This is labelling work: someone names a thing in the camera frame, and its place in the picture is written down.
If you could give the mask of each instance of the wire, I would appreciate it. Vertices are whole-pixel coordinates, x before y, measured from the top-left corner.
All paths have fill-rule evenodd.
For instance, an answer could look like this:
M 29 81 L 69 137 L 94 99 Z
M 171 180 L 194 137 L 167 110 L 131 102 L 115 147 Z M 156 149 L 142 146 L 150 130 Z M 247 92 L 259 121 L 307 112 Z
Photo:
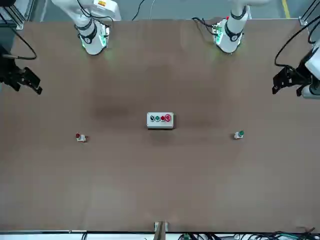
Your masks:
M 81 240 L 87 240 L 87 236 L 88 236 L 88 233 L 87 233 L 87 232 L 84 232 L 84 233 L 82 234 Z
M 152 2 L 152 4 L 151 4 L 151 7 L 150 7 L 150 16 L 149 16 L 149 20 L 151 20 L 152 8 L 154 7 L 155 1 L 156 1 L 156 0 L 153 0 L 153 2 Z
M 315 44 L 315 43 L 316 43 L 316 41 L 311 41 L 311 36 L 312 36 L 312 33 L 314 32 L 314 30 L 319 26 L 319 24 L 320 24 L 320 21 L 318 21 L 318 22 L 313 26 L 312 30 L 310 31 L 309 36 L 308 36 L 308 43 L 310 43 L 310 44 Z
M 199 240 L 199 238 L 202 239 L 202 240 L 205 240 L 204 237 L 201 236 L 200 234 L 196 234 L 196 235 L 198 235 L 198 240 Z
M 0 13 L 0 17 L 2 18 L 2 20 L 4 21 L 4 23 L 5 23 L 7 26 L 9 26 L 7 20 L 5 20 L 4 16 L 2 16 L 1 13 Z M 11 55 L 11 54 L 3 54 L 2 56 L 3 56 L 4 58 L 8 58 L 8 59 L 35 60 L 35 59 L 37 58 L 37 54 L 36 54 L 35 50 L 30 46 L 30 44 L 29 44 L 26 40 L 24 40 L 24 38 L 23 38 L 22 36 L 20 36 L 20 34 L 17 33 L 17 31 L 14 30 L 12 27 L 9 26 L 9 29 L 10 29 L 15 35 L 17 35 L 17 36 L 20 38 L 20 40 L 21 40 L 22 42 L 24 42 L 25 45 L 28 46 L 28 48 L 32 51 L 32 53 L 34 54 L 34 56 L 32 56 L 32 57 L 29 57 L 29 56 L 15 56 L 15 55 Z
M 301 33 L 303 30 L 305 30 L 307 27 L 309 27 L 311 24 L 313 24 L 315 21 L 320 19 L 320 15 L 317 16 L 315 19 L 313 19 L 311 22 L 309 22 L 307 25 L 305 25 L 303 28 L 301 28 L 299 31 L 297 31 L 292 37 L 289 38 L 288 41 L 286 41 L 286 43 L 281 47 L 281 49 L 278 51 L 278 53 L 276 54 L 275 58 L 274 58 L 274 65 L 278 66 L 278 67 L 284 67 L 287 69 L 290 69 L 292 71 L 294 71 L 297 75 L 299 75 L 299 77 L 303 78 L 306 82 L 309 82 L 304 76 L 302 76 L 294 67 L 288 65 L 288 64 L 280 64 L 277 63 L 277 59 L 280 55 L 280 53 L 282 53 L 282 51 L 285 49 L 285 47 L 299 34 Z
M 132 18 L 132 20 L 131 20 L 131 21 L 135 20 L 135 19 L 136 19 L 136 17 L 138 16 L 139 11 L 140 11 L 141 4 L 143 4 L 143 3 L 144 3 L 144 1 L 145 1 L 145 0 L 142 0 L 142 1 L 140 2 L 139 7 L 138 7 L 138 11 L 136 12 L 136 14 L 134 15 L 134 17 Z
M 180 235 L 180 237 L 178 238 L 178 240 L 181 240 L 181 238 L 182 238 L 184 235 L 185 235 L 185 234 L 182 233 L 182 234 Z
M 81 5 L 81 3 L 79 2 L 79 0 L 76 0 L 76 1 L 78 2 L 79 7 L 81 8 L 82 13 L 83 13 L 87 18 L 89 18 L 89 17 L 92 17 L 92 18 L 94 18 L 94 19 L 106 19 L 106 18 L 108 18 L 108 19 L 111 19 L 112 22 L 114 21 L 114 19 L 113 19 L 112 17 L 110 17 L 110 16 L 94 16 L 94 15 L 92 15 L 90 12 L 87 12 L 87 10 L 85 10 L 85 8 Z
M 216 35 L 215 33 L 213 33 L 212 31 L 209 30 L 209 27 L 212 28 L 213 25 L 207 24 L 204 18 L 200 19 L 200 18 L 198 18 L 198 17 L 195 16 L 195 17 L 193 17 L 193 18 L 191 18 L 191 19 L 192 19 L 193 21 L 198 21 L 198 22 L 200 22 L 202 25 L 204 25 L 205 28 L 206 28 L 206 30 L 207 30 L 211 35 Z

